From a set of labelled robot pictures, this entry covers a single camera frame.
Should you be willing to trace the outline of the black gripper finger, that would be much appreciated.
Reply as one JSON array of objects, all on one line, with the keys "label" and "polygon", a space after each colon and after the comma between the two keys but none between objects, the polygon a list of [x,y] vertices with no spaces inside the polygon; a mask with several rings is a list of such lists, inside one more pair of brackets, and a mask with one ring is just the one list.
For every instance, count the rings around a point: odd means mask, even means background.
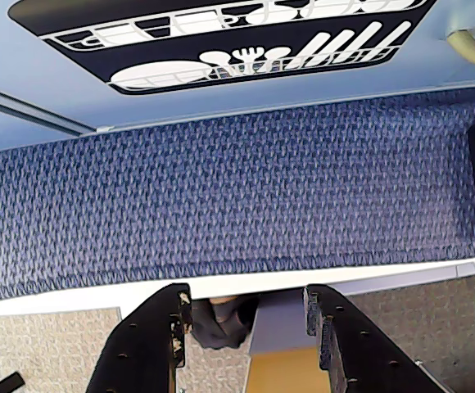
[{"label": "black gripper finger", "polygon": [[303,297],[307,335],[332,392],[451,391],[339,291],[310,284]]},{"label": "black gripper finger", "polygon": [[176,370],[186,363],[185,336],[191,330],[190,286],[161,288],[113,329],[86,391],[175,392]]}]

